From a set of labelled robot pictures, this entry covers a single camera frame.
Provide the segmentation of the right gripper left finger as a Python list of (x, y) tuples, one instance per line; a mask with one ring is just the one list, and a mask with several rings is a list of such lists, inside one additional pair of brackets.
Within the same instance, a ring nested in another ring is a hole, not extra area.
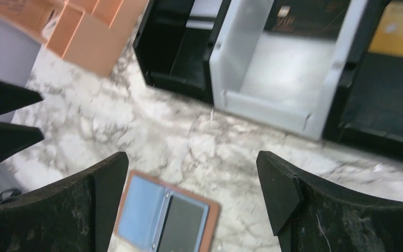
[(0, 203), (0, 251), (107, 251), (129, 167), (126, 153)]

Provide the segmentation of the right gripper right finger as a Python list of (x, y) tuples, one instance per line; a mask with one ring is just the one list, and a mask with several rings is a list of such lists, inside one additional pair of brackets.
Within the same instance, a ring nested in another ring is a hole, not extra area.
[(340, 186), (269, 151), (256, 165), (282, 251), (403, 251), (403, 202)]

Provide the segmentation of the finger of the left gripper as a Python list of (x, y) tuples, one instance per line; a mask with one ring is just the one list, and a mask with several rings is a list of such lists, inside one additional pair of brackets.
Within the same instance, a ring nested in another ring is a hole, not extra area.
[(0, 163), (43, 139), (39, 128), (0, 122)]
[(0, 115), (41, 102), (40, 93), (0, 80)]

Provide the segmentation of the tan leather card holder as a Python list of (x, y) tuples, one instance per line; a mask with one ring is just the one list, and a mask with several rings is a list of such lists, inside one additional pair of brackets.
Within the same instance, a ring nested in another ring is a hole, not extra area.
[(220, 204), (132, 170), (114, 233), (140, 251), (210, 251)]

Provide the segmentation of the dark blue VIP card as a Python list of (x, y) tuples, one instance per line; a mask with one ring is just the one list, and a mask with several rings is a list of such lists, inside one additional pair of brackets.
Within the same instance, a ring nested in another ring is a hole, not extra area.
[(157, 252), (199, 251), (209, 206), (189, 197), (170, 197)]

